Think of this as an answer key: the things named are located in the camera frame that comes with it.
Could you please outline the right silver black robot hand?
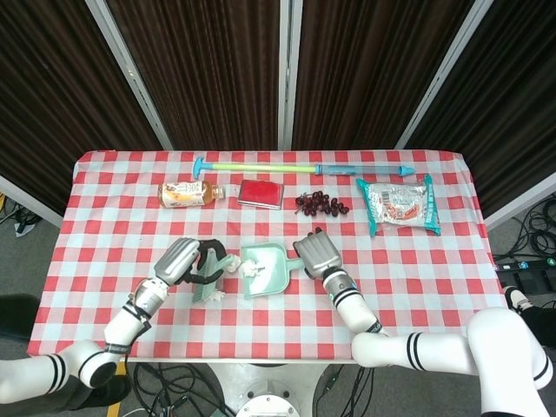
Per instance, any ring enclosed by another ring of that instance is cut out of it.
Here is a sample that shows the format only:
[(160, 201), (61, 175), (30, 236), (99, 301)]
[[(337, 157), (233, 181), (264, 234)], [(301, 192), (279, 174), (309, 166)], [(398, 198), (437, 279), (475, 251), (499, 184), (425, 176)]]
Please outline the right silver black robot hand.
[(311, 279), (322, 278), (331, 268), (342, 267), (338, 249), (321, 228), (316, 228), (307, 236), (295, 241), (293, 247), (303, 261), (306, 274)]

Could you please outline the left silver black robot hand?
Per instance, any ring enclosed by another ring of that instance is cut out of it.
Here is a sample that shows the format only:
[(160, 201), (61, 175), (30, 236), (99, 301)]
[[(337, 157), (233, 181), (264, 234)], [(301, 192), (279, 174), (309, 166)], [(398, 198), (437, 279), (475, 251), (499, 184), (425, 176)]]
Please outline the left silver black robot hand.
[(222, 269), (218, 269), (210, 275), (192, 273), (192, 267), (196, 261), (197, 269), (205, 265), (210, 249), (214, 250), (218, 261), (227, 255), (222, 243), (216, 239), (199, 241), (188, 237), (179, 238), (170, 245), (155, 264), (155, 276), (168, 286), (179, 285), (182, 281), (200, 285), (216, 282), (223, 274)]

